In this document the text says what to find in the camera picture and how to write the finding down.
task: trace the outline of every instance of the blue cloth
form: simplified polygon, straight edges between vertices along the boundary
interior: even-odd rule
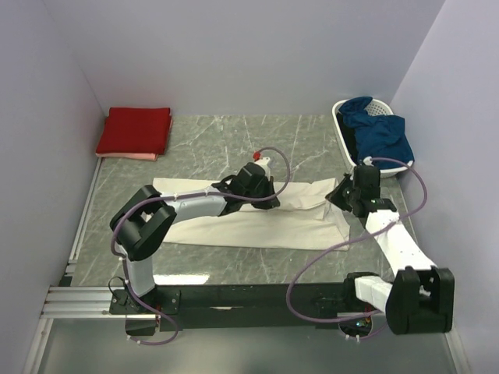
[[[372,97],[362,96],[346,101],[339,109],[343,122],[356,132],[359,151],[357,164],[368,157],[390,157],[405,163],[414,160],[411,146],[405,137],[405,119],[397,115],[368,115],[366,106]],[[387,161],[374,163],[379,169],[399,168]]]

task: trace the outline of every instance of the white cloth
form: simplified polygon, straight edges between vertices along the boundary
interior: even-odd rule
[[[204,189],[216,181],[155,178],[161,193]],[[314,183],[291,182],[279,195],[281,206],[254,209],[250,204],[223,217],[199,217],[174,224],[164,242],[251,248],[326,249],[349,237],[342,212],[324,198],[336,185],[334,178]],[[275,190],[282,183],[274,183]]]

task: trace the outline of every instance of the red towel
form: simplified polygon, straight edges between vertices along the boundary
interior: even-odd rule
[[[96,153],[163,154],[171,120],[170,108],[110,108]]]

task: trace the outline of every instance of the table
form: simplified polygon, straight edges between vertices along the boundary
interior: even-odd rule
[[[109,221],[142,185],[154,177],[220,179],[251,161],[262,146],[284,151],[292,167],[292,181],[341,179],[348,170],[334,133],[333,118],[324,115],[175,116],[167,153],[156,162],[104,159],[94,189],[89,220],[83,233],[72,286],[104,286],[122,275],[109,250]],[[284,163],[276,157],[276,181],[285,178]],[[401,213],[405,201],[396,178],[384,179],[382,196],[392,198]],[[363,228],[345,213],[350,238]],[[414,237],[409,220],[404,222]],[[265,284],[285,283],[318,251],[228,248],[163,243],[154,255],[157,283]],[[302,282],[341,282],[347,273],[373,271],[386,281],[393,273],[373,240],[334,252],[311,267]]]

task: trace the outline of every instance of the laundry basket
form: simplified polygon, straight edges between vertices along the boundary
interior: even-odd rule
[[[356,163],[353,162],[352,158],[350,157],[349,149],[345,144],[345,140],[343,139],[338,119],[336,118],[336,114],[338,113],[339,109],[342,107],[343,103],[345,102],[346,100],[341,100],[338,103],[336,103],[333,106],[332,112],[334,119],[334,130],[336,131],[336,137],[338,138],[338,142],[340,144],[340,150],[342,151],[343,160],[345,161],[346,167],[349,170],[352,170],[356,166]],[[376,100],[376,99],[373,99],[369,103],[369,105],[367,105],[366,110],[369,115],[393,115],[393,111],[391,111],[390,107],[387,104],[385,104],[381,100]],[[407,165],[412,166],[413,163],[414,161],[409,161]],[[401,167],[393,169],[383,169],[381,170],[381,177],[382,178],[393,177],[394,175],[400,173],[401,171],[404,171],[405,169],[407,168]]]

